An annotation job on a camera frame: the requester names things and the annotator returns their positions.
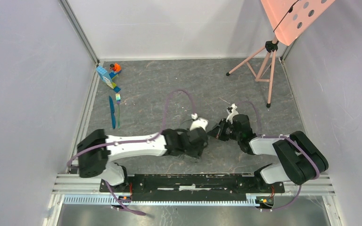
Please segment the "grey cloth napkin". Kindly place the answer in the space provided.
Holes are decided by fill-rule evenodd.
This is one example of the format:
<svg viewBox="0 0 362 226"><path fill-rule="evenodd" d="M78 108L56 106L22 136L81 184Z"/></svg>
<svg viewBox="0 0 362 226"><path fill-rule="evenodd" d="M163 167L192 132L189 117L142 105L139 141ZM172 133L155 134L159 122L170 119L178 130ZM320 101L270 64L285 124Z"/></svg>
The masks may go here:
<svg viewBox="0 0 362 226"><path fill-rule="evenodd" d="M182 149L184 151L184 155L188 156L187 155L187 144L188 144L188 139L187 139L187 132L190 131L189 129L177 129L177 133L179 135L179 138L180 138L180 141L181 141L181 146L182 146ZM194 157L191 157L194 159L194 161L199 161L200 158L194 158Z"/></svg>

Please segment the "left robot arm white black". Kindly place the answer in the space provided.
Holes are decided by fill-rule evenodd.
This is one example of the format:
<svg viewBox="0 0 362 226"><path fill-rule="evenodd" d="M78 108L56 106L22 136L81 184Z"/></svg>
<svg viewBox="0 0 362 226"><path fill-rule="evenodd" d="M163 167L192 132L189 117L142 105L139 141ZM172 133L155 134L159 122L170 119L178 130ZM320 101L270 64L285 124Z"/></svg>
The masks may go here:
<svg viewBox="0 0 362 226"><path fill-rule="evenodd" d="M160 133L135 137L106 135L97 129L77 145L79 176L99 177L116 191L129 187L126 168L116 161L136 156L180 156L200 158L208 145L208 135L202 127L193 130L165 129Z"/></svg>

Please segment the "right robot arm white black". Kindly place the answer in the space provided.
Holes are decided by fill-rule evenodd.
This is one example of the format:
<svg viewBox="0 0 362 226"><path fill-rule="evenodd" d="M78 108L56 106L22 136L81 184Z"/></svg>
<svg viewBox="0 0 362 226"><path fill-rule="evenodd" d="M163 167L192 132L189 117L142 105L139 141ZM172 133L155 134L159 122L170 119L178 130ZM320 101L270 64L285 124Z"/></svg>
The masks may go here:
<svg viewBox="0 0 362 226"><path fill-rule="evenodd" d="M279 163L261 167L253 180L254 188L266 192L273 183L291 181L302 185L317 179L329 168L325 156L302 131L289 135L258 135L253 132L247 115L237 114L232 120L225 118L208 132L221 140L234 140L242 152L249 155L272 155Z"/></svg>

